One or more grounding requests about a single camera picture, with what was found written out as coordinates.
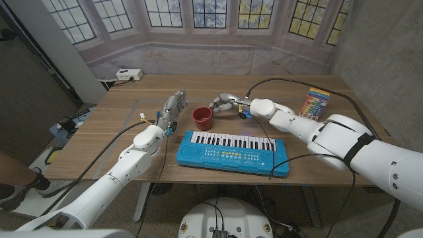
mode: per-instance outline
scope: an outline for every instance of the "wooden table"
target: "wooden table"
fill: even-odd
[[[160,182],[172,183],[215,183],[215,184],[283,184],[283,185],[317,185],[349,186],[352,182],[350,171],[339,172],[320,162],[315,157],[304,157],[289,162],[286,178],[247,175],[225,171],[182,167],[176,163],[176,153],[186,130],[197,130],[192,111],[199,106],[208,106],[220,93],[232,93],[245,96],[248,89],[256,82],[274,76],[257,75],[144,75],[124,87],[112,88],[81,126],[78,132],[63,148],[58,158],[52,163],[45,176],[52,180],[76,179],[98,155],[104,146],[123,128],[139,122],[139,113],[144,112],[149,120],[156,119],[156,111],[174,92],[185,88],[190,104],[181,112],[178,119],[178,132],[169,137],[168,153]],[[336,76],[283,76],[290,79],[306,81],[324,88],[338,91],[352,97],[364,111],[383,141],[394,140],[382,125],[363,105],[351,89]],[[250,98],[271,99],[274,102],[292,108],[296,113],[301,109],[309,87],[296,83],[270,81],[257,86]],[[328,105],[319,121],[331,114],[343,114],[359,122],[360,117],[350,103],[338,96],[331,95]],[[254,120],[241,120],[237,110],[221,112],[213,116],[214,126],[209,132],[265,137],[261,127]],[[288,133],[273,128],[263,118],[258,121],[263,125],[270,138],[282,139],[288,157],[308,153],[306,144]],[[100,178],[117,162],[120,152],[132,143],[133,138],[147,127],[137,126],[124,133],[118,141],[96,162],[83,180]],[[165,142],[161,144],[160,154],[154,158],[151,167],[136,180],[155,182],[165,159]],[[368,181],[357,176],[357,185],[368,185]]]

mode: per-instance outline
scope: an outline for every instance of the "red cup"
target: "red cup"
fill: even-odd
[[[196,121],[200,130],[210,130],[213,126],[213,110],[208,107],[199,107],[192,112],[192,117]]]

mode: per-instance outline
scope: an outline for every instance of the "power strip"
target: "power strip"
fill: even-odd
[[[134,77],[134,80],[140,80],[143,77],[143,72],[141,69],[119,69],[116,73],[118,80],[130,80],[131,77]]]

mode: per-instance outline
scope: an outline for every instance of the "blue toy keyboard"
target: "blue toy keyboard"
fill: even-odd
[[[268,175],[275,165],[286,161],[281,139],[236,136],[187,131],[179,146],[176,161],[179,165]],[[274,171],[274,176],[286,177],[285,163]]]

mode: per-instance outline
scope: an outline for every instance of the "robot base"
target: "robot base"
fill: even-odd
[[[205,202],[215,205],[216,198]],[[219,231],[215,231],[213,236],[216,213],[215,208],[209,204],[198,204],[184,216],[179,226],[179,238],[217,237],[217,235],[237,238],[273,237],[269,220],[258,208],[240,199],[228,197],[219,198],[217,201],[217,208],[223,216],[224,231],[222,231],[222,218],[217,211]]]

